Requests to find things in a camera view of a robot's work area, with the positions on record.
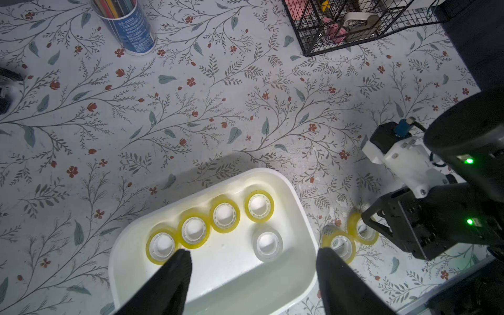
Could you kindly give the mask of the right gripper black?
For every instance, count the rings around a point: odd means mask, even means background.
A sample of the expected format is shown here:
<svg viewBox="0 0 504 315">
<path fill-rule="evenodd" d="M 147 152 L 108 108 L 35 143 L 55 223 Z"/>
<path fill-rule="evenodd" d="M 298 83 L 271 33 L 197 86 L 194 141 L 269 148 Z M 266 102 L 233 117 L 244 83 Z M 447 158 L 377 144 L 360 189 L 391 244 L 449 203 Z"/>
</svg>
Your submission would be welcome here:
<svg viewBox="0 0 504 315">
<path fill-rule="evenodd" d="M 464 182 L 416 198 L 407 187 L 383 195 L 363 222 L 416 259 L 430 261 L 456 244 L 485 245 L 503 259 L 503 204 Z"/>
</svg>

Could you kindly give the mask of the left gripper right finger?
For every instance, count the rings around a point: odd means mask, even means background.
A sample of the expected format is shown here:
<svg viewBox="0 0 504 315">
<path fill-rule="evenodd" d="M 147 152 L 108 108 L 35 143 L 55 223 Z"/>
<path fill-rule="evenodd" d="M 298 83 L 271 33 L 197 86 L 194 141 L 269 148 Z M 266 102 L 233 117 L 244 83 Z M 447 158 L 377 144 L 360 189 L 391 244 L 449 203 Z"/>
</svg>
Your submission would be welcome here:
<svg viewBox="0 0 504 315">
<path fill-rule="evenodd" d="M 326 314 L 394 314 L 334 250 L 321 248 L 316 259 Z"/>
</svg>

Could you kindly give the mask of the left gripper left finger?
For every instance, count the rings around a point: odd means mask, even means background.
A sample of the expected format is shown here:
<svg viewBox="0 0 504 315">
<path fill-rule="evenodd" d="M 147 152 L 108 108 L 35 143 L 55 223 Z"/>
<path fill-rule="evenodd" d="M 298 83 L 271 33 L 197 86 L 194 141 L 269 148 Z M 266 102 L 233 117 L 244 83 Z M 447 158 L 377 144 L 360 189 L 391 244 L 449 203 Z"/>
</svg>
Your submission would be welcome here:
<svg viewBox="0 0 504 315">
<path fill-rule="evenodd" d="M 191 275 L 191 254 L 179 249 L 116 313 L 182 314 Z"/>
</svg>

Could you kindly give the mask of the yellow transparent tape roll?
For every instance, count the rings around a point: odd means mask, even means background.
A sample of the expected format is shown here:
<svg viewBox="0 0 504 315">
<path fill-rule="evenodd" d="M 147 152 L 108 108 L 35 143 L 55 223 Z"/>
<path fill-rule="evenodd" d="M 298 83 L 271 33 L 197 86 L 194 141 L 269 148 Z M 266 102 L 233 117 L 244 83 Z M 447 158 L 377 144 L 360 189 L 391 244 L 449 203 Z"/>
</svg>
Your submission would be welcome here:
<svg viewBox="0 0 504 315">
<path fill-rule="evenodd" d="M 374 245 L 379 239 L 379 233 L 362 220 L 361 212 L 350 215 L 347 221 L 347 230 L 357 242 L 364 245 Z"/>
<path fill-rule="evenodd" d="M 221 234 L 234 231 L 240 223 L 240 209 L 238 205 L 226 196 L 216 197 L 211 204 L 211 226 Z"/>
<path fill-rule="evenodd" d="M 182 216 L 177 235 L 186 249 L 202 247 L 211 233 L 211 224 L 207 216 L 198 212 L 188 212 Z"/>
<path fill-rule="evenodd" d="M 264 190 L 254 190 L 245 199 L 245 214 L 254 223 L 266 223 L 274 214 L 274 200 Z"/>
<path fill-rule="evenodd" d="M 321 248 L 333 250 L 346 264 L 350 264 L 356 254 L 354 238 L 333 224 L 323 228 Z"/>
<path fill-rule="evenodd" d="M 173 228 L 159 228 L 149 235 L 146 243 L 147 259 L 155 265 L 163 265 L 180 249 L 177 232 Z"/>
</svg>

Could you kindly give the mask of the clear transparent tape roll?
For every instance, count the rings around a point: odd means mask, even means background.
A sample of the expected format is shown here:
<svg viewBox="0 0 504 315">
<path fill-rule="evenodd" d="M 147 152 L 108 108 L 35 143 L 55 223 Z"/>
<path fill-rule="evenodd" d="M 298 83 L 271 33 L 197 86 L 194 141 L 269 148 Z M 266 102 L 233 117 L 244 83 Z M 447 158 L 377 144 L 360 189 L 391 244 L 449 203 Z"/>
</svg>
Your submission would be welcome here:
<svg viewBox="0 0 504 315">
<path fill-rule="evenodd" d="M 284 251 L 280 233 L 268 225 L 259 226 L 253 233 L 252 248 L 262 262 L 275 261 Z"/>
</svg>

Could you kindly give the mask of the white plastic storage box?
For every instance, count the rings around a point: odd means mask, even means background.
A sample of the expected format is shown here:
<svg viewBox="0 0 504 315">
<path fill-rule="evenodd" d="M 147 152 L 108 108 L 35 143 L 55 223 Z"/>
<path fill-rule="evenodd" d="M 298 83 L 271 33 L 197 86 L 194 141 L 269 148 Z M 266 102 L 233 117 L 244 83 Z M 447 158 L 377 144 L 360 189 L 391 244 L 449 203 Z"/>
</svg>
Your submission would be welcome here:
<svg viewBox="0 0 504 315">
<path fill-rule="evenodd" d="M 264 190 L 274 200 L 274 214 L 266 223 L 254 223 L 245 214 L 245 199 L 254 190 Z M 303 206 L 287 178 L 271 169 L 256 168 L 127 226 L 115 241 L 108 267 L 117 311 L 163 266 L 147 259 L 149 235 L 167 227 L 177 232 L 188 212 L 207 216 L 211 224 L 211 204 L 218 196 L 238 205 L 240 223 L 227 234 L 211 226 L 209 239 L 198 249 L 186 249 L 179 241 L 180 249 L 189 251 L 192 258 L 185 314 L 279 314 L 311 291 L 317 278 L 318 244 Z M 261 225 L 277 230 L 283 239 L 283 253 L 275 261 L 264 263 L 255 256 L 252 237 Z"/>
</svg>

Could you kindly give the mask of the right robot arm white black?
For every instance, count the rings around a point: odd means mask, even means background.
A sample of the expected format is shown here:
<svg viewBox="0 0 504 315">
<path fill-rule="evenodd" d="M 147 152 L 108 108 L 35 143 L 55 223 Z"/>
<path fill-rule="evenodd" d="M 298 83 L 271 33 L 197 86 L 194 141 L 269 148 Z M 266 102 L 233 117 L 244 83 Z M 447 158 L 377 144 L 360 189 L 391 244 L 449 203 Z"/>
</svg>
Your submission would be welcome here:
<svg viewBox="0 0 504 315">
<path fill-rule="evenodd" d="M 363 222 L 415 258 L 430 261 L 456 244 L 485 245 L 503 258 L 503 2 L 445 1 L 430 12 L 480 85 L 423 136 L 413 118 L 380 125 L 363 147 L 402 189 L 380 197 Z"/>
</svg>

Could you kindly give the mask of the black stapler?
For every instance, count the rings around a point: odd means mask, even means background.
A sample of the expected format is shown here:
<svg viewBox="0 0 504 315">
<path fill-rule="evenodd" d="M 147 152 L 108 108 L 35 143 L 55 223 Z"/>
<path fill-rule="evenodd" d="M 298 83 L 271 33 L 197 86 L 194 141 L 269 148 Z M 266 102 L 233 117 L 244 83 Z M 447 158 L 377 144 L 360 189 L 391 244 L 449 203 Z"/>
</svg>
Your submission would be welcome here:
<svg viewBox="0 0 504 315">
<path fill-rule="evenodd" d="M 24 78 L 21 74 L 13 72 L 9 69 L 1 67 L 1 115 L 8 112 L 14 101 L 14 84 L 23 82 Z"/>
</svg>

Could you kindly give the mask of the blue-lidded colored pencil tube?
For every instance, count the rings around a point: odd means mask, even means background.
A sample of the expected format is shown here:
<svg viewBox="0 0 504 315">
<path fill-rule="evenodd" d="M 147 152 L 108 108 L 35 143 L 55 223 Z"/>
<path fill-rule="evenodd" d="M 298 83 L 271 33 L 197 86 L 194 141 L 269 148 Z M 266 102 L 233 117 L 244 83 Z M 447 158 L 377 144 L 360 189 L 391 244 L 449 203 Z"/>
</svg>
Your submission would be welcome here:
<svg viewBox="0 0 504 315">
<path fill-rule="evenodd" d="M 156 35 L 138 1 L 97 0 L 89 4 L 126 53 L 143 56 L 154 49 Z"/>
</svg>

